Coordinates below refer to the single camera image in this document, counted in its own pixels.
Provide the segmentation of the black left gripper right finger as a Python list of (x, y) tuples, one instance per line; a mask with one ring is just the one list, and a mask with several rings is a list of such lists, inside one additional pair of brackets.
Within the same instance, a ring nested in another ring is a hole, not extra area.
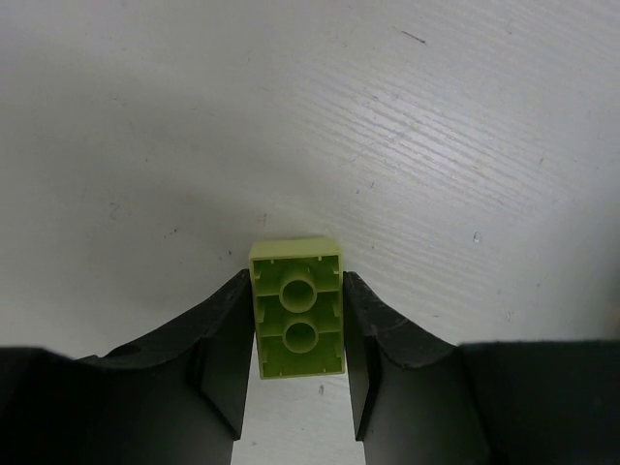
[(356, 439), (369, 464), (615, 464), (619, 345), (453, 345), (353, 272), (344, 335)]

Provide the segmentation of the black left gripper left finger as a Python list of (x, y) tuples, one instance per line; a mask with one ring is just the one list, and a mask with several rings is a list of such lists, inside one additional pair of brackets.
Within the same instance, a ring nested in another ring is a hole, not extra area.
[(247, 270), (105, 356), (1, 351), (5, 464), (228, 464), (254, 339)]

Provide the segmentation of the lime green lego brick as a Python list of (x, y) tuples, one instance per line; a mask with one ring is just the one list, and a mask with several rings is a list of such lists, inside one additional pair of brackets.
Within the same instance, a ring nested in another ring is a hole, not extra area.
[(338, 241), (256, 242), (249, 271), (261, 378), (344, 373), (344, 272)]

